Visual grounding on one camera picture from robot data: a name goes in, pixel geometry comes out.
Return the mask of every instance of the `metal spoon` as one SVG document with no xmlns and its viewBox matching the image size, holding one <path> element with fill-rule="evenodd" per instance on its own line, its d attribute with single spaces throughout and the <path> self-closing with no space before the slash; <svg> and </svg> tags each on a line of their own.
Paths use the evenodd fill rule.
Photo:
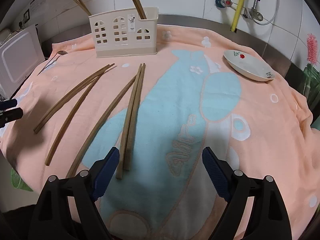
<svg viewBox="0 0 320 240">
<path fill-rule="evenodd" d="M 68 52 L 66 52 L 66 51 L 64 51 L 64 50 L 59 50 L 59 51 L 52 57 L 52 59 L 50 59 L 50 61 L 44 66 L 44 68 L 39 72 L 39 74 L 40 74 L 42 71 L 44 71 L 44 70 L 49 66 L 49 63 L 54 59 L 54 57 L 55 57 L 57 54 L 59 54 L 60 56 L 62 56 L 62 55 L 68 54 Z"/>
</svg>

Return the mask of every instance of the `floor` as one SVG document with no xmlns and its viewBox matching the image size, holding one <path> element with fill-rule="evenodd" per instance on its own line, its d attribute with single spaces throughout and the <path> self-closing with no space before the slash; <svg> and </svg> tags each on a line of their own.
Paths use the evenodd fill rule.
<svg viewBox="0 0 320 240">
<path fill-rule="evenodd" d="M 2 212 L 35 204 L 39 197 L 35 192 L 15 189 L 11 184 L 10 171 L 10 164 L 0 153 L 0 210 Z"/>
</svg>

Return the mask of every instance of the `basket base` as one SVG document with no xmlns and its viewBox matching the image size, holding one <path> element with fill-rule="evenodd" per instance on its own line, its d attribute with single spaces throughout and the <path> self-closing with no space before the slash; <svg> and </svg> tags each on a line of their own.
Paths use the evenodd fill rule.
<svg viewBox="0 0 320 240">
<path fill-rule="evenodd" d="M 114 49 L 97 51 L 97 58 L 100 57 L 123 57 L 123 56 L 141 56 L 141 55 L 155 55 L 156 48 L 136 48 L 136 49 Z"/>
</svg>

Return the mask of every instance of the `white plastic basket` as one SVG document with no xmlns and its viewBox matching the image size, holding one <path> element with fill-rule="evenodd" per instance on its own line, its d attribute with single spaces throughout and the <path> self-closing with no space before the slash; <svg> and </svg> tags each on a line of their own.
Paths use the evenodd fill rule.
<svg viewBox="0 0 320 240">
<path fill-rule="evenodd" d="M 89 16 L 97 57 L 156 54 L 158 8 L 143 8 L 141 20 L 135 8 Z"/>
</svg>

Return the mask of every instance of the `blue gripper pad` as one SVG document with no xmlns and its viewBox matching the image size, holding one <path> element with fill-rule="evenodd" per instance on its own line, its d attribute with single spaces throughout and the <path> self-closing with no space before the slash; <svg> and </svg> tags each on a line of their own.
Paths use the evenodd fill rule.
<svg viewBox="0 0 320 240">
<path fill-rule="evenodd" d="M 102 197 L 106 192 L 111 178 L 115 173 L 115 170 L 119 163 L 120 155 L 117 148 L 113 147 L 108 155 L 110 156 L 100 169 L 100 172 L 97 174 L 93 182 L 93 192 L 91 197 L 94 201 L 97 201 L 97 199 Z"/>
<path fill-rule="evenodd" d="M 222 197 L 225 201 L 229 202 L 231 200 L 231 194 L 228 190 L 228 179 L 217 161 L 219 161 L 217 157 L 214 158 L 208 148 L 204 148 L 202 151 L 202 162 L 204 167 L 207 170 L 219 197 Z"/>
</svg>

